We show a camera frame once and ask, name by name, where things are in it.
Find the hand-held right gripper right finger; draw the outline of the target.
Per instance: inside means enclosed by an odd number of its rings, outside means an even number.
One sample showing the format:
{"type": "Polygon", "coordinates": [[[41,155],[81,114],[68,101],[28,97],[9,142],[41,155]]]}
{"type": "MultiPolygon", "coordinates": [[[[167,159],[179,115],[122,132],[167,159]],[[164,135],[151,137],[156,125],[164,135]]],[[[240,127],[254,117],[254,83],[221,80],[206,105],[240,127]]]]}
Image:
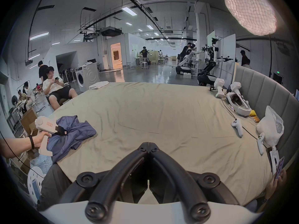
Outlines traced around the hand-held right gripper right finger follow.
{"type": "Polygon", "coordinates": [[[182,202],[193,221],[210,218],[209,201],[240,205],[218,175],[186,171],[152,142],[149,142],[149,189],[159,204],[182,202]]]}

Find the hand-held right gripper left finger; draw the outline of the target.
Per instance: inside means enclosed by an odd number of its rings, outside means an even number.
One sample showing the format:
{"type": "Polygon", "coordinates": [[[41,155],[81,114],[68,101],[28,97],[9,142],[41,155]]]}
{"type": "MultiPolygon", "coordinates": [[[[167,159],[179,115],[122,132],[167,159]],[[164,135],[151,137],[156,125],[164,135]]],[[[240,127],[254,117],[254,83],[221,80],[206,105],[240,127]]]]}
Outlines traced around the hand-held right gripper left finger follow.
{"type": "Polygon", "coordinates": [[[149,152],[150,143],[144,142],[109,171],[79,174],[59,204],[87,200],[84,214],[90,221],[107,219],[114,201],[137,204],[148,189],[149,152]]]}

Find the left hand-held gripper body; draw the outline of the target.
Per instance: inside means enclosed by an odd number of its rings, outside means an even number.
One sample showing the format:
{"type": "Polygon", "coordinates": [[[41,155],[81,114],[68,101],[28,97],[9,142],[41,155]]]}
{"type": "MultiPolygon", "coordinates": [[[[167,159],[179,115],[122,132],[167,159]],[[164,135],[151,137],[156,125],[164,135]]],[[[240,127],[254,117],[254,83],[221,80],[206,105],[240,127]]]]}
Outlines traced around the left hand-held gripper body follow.
{"type": "MultiPolygon", "coordinates": [[[[38,130],[38,134],[45,131],[50,134],[50,137],[55,134],[59,136],[66,136],[68,132],[56,123],[56,120],[51,120],[45,116],[39,116],[35,120],[35,126],[38,130]]],[[[45,156],[52,156],[52,151],[47,150],[48,136],[44,136],[39,148],[39,154],[45,156]]]]}

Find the person's left hand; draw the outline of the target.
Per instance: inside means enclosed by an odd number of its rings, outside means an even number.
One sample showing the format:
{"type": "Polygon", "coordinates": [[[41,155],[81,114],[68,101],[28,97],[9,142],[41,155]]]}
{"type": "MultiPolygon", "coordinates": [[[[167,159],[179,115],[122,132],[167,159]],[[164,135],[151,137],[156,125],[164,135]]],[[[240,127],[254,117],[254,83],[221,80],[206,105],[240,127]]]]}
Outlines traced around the person's left hand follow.
{"type": "Polygon", "coordinates": [[[46,147],[48,138],[51,137],[51,134],[46,131],[39,132],[36,136],[30,136],[31,147],[32,149],[46,147]]]}

